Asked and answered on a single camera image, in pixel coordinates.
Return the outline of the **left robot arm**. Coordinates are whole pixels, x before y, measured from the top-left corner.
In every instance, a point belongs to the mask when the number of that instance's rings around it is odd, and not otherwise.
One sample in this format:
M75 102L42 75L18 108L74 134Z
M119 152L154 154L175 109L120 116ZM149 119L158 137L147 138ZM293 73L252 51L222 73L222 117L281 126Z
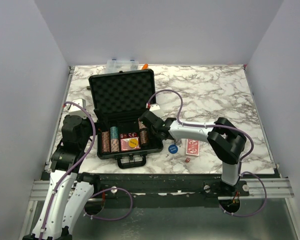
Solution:
M51 156L48 192L39 219L25 240L70 240L75 224L88 199L101 191L100 177L79 173L84 158L96 139L96 124L84 110L85 118L67 115L61 128L62 139Z

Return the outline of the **black poker set case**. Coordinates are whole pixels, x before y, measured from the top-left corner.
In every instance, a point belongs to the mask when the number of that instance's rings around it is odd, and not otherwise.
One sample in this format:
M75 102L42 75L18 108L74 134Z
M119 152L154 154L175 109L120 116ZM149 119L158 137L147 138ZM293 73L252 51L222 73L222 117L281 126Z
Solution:
M161 140L146 128L149 136L147 146L141 146L139 117L146 111L147 103L154 104L151 96L156 92L155 76L151 69L92 75L88 78L94 109L107 117L107 130L98 130L97 156L101 160L115 159L121 169L142 167L147 155L161 152ZM119 152L102 153L102 132L116 126L119 134ZM121 151L120 134L137 133L140 149Z

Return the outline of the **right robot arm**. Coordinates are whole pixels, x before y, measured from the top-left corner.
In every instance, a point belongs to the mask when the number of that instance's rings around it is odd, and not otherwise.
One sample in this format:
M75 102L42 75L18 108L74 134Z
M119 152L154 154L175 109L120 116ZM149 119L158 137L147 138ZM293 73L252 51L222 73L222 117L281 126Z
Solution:
M237 192L240 156L247 138L229 120L220 117L213 123L180 123L173 117L162 120L150 110L146 110L139 120L161 141L190 139L208 143L222 161L220 191L226 196Z

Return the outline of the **red playing card deck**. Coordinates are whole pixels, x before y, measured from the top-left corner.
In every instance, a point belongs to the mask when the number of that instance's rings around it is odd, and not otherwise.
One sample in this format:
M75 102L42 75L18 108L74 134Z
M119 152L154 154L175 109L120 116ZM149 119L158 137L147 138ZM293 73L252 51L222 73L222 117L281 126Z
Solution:
M200 155L200 141L194 139L186 140L186 155L199 156Z

